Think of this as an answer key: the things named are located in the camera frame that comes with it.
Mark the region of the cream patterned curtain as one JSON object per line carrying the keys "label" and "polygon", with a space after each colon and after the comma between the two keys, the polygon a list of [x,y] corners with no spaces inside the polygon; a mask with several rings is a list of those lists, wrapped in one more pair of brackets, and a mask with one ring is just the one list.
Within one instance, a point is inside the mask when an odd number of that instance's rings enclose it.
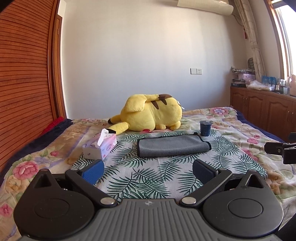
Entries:
{"label": "cream patterned curtain", "polygon": [[266,72],[258,43],[258,32],[253,11],[251,9],[249,1],[247,0],[234,0],[234,3],[244,25],[248,40],[250,42],[256,80],[261,82],[262,76],[264,76]]}

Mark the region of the wooden slatted wardrobe door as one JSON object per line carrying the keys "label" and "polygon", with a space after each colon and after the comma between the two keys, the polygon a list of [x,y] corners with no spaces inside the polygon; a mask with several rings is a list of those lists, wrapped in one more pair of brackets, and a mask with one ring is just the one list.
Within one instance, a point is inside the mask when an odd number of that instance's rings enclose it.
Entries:
{"label": "wooden slatted wardrobe door", "polygon": [[1,1],[1,168],[59,116],[54,34],[59,1]]}

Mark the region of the red and navy blanket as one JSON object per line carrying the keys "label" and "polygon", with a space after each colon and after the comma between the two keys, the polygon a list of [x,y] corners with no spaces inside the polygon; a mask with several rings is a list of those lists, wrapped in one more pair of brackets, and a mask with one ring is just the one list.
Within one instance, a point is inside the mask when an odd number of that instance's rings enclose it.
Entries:
{"label": "red and navy blanket", "polygon": [[59,117],[52,121],[41,133],[41,135],[25,145],[19,151],[17,151],[6,162],[3,171],[1,171],[1,184],[4,181],[4,176],[12,166],[12,164],[19,159],[27,156],[28,154],[40,151],[46,148],[51,142],[59,137],[69,126],[73,125],[71,119]]}

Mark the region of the pink tissue box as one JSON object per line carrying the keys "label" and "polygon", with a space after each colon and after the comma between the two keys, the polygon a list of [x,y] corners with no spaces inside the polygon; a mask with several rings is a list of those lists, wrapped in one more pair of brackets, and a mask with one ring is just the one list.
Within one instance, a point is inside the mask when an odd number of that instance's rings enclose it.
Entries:
{"label": "pink tissue box", "polygon": [[117,144],[116,133],[103,128],[82,146],[83,156],[89,160],[104,160]]}

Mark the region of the grey towel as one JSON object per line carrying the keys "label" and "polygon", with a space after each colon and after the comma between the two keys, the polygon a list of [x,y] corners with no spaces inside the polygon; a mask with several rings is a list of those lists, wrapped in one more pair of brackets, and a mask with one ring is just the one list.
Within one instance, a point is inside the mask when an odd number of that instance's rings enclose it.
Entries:
{"label": "grey towel", "polygon": [[137,141],[137,156],[141,158],[182,156],[208,152],[211,144],[197,133],[192,135],[143,138]]}

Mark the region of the clutter pile on cabinet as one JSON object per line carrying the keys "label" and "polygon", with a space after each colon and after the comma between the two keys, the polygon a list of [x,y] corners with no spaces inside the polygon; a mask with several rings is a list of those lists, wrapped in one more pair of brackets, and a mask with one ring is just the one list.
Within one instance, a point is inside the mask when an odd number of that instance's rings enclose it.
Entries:
{"label": "clutter pile on cabinet", "polygon": [[232,79],[232,87],[271,91],[295,97],[294,74],[288,76],[287,79],[277,79],[276,77],[263,75],[260,80],[257,80],[253,58],[248,60],[248,69],[231,67],[231,71],[236,75],[236,78]]}

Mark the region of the palm leaf print cloth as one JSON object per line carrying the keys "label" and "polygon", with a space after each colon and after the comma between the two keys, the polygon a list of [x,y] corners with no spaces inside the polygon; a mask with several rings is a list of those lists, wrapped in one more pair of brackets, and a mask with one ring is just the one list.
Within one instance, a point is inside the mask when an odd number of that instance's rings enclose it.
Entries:
{"label": "palm leaf print cloth", "polygon": [[200,159],[211,167],[226,168],[234,174],[245,174],[254,169],[266,179],[267,172],[248,154],[229,139],[212,130],[203,137],[212,146],[204,154],[172,157],[141,158],[137,155],[137,141],[149,137],[170,137],[184,132],[136,133],[127,132],[117,137],[117,144],[104,162],[104,173],[95,181],[101,191],[118,202],[124,198],[177,200],[202,186],[192,171],[194,160]]}

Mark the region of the dark blue cup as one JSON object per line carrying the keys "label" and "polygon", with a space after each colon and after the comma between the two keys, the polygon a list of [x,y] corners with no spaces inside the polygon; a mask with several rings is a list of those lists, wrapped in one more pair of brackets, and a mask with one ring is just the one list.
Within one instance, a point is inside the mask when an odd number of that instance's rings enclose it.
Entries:
{"label": "dark blue cup", "polygon": [[211,132],[211,125],[213,121],[210,120],[202,120],[200,121],[200,135],[207,137]]}

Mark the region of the white wall switch socket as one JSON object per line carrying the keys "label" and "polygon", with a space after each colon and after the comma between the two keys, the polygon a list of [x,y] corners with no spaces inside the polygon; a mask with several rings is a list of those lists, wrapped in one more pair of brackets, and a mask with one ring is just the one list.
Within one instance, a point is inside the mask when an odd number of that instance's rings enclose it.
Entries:
{"label": "white wall switch socket", "polygon": [[191,68],[190,73],[191,73],[191,75],[202,75],[202,69]]}

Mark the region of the wooden cabinet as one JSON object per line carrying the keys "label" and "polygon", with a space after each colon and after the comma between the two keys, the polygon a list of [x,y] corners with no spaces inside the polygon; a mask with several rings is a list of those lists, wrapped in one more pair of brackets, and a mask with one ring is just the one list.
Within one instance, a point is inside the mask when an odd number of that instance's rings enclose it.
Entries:
{"label": "wooden cabinet", "polygon": [[255,126],[288,141],[295,132],[295,97],[270,91],[230,87],[230,106]]}

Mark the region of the floral bed blanket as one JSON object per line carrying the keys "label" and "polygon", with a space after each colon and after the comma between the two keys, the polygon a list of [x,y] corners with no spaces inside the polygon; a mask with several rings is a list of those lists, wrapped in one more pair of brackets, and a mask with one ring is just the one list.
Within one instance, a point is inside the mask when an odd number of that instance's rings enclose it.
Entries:
{"label": "floral bed blanket", "polygon": [[[200,121],[203,120],[213,121],[211,131],[215,130],[229,139],[264,168],[267,184],[283,207],[283,221],[288,222],[295,214],[295,165],[285,165],[281,156],[264,151],[264,144],[275,142],[277,137],[253,126],[240,112],[229,107],[187,111],[182,117],[181,127],[176,131],[184,134],[198,132]],[[36,173],[41,168],[48,168],[52,173],[64,173],[72,167],[82,168],[89,164],[89,160],[83,158],[82,146],[109,126],[107,120],[100,119],[72,122],[73,125],[46,148],[14,162],[5,174],[1,185],[1,240],[17,240],[20,237],[13,219],[13,210]]]}

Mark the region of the yellow Pikachu plush toy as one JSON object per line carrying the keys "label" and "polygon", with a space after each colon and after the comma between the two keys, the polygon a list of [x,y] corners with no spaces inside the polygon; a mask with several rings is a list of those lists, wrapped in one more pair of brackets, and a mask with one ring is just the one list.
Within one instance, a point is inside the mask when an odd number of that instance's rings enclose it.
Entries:
{"label": "yellow Pikachu plush toy", "polygon": [[144,130],[174,131],[180,128],[183,109],[169,94],[135,94],[130,96],[121,113],[108,120],[112,133]]}

